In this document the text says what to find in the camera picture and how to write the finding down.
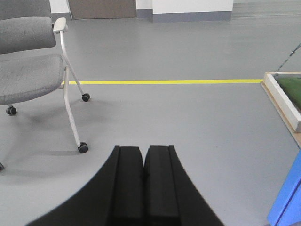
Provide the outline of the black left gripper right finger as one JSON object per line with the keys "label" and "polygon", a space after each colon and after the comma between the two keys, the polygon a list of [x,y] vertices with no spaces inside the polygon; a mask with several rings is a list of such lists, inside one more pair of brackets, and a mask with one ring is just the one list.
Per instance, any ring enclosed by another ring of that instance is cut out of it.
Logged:
{"label": "black left gripper right finger", "polygon": [[174,146],[150,146],[144,163],[147,226],[222,226],[197,190]]}

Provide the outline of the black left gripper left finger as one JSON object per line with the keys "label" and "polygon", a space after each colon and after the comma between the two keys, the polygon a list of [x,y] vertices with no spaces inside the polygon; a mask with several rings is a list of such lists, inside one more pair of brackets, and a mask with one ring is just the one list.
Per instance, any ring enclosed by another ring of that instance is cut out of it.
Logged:
{"label": "black left gripper left finger", "polygon": [[134,146],[115,146],[87,184],[29,225],[142,226],[143,218],[141,152]]}

